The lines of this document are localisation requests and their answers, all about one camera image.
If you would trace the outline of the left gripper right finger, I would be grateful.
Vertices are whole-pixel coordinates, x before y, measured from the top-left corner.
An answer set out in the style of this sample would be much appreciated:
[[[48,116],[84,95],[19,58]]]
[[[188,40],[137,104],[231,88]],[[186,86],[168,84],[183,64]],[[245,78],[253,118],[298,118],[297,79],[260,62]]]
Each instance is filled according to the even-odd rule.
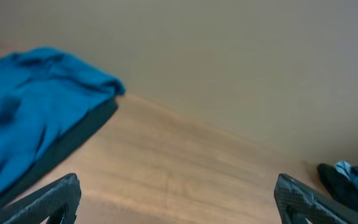
[[[274,199],[282,224],[358,224],[358,213],[287,174],[279,174]]]

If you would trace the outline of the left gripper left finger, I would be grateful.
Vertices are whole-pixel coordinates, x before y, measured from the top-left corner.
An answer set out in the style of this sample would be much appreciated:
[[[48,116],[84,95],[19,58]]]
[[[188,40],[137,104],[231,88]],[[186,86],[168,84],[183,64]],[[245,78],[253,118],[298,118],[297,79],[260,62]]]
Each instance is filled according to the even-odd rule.
[[[80,198],[77,175],[67,174],[0,209],[0,224],[74,224]]]

